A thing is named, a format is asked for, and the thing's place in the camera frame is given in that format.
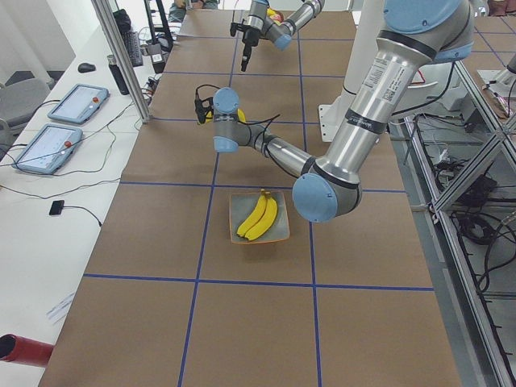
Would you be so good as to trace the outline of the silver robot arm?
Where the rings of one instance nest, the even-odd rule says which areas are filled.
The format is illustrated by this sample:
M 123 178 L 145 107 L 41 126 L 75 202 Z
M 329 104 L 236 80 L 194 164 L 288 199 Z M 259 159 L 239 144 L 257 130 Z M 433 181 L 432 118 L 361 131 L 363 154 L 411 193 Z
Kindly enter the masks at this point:
M 243 33 L 241 71 L 247 70 L 252 49 L 258 45 L 260 39 L 269 40 L 276 48 L 285 50 L 293 36 L 320 14 L 324 5 L 324 0 L 304 1 L 288 18 L 277 23 L 267 15 L 270 9 L 268 1 L 252 1 L 247 17 L 241 23 L 232 22 L 230 27 L 231 36 L 235 36 L 237 31 Z
M 312 155 L 238 120 L 239 96 L 229 87 L 214 94 L 214 149 L 249 146 L 292 173 L 293 203 L 312 223 L 332 220 L 360 203 L 359 171 L 398 103 L 424 65 L 462 60 L 472 50 L 474 10 L 468 1 L 382 1 L 377 54 L 348 107 L 330 147 Z

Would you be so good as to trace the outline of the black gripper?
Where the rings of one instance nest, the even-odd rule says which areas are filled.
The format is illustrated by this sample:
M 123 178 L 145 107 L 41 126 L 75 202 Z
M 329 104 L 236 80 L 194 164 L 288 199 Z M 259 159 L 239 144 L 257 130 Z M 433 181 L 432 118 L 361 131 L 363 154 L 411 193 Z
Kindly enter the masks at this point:
M 243 48 L 243 54 L 242 54 L 242 59 L 241 59 L 241 65 L 240 65 L 240 69 L 242 72 L 247 71 L 247 67 L 248 67 L 248 64 L 249 64 L 249 61 L 250 61 L 251 55 L 252 55 L 252 46 L 251 45 L 257 45 L 259 43 L 259 40 L 260 40 L 260 30 L 259 29 L 252 27 L 252 26 L 243 25 L 242 41 L 244 43 L 244 48 Z

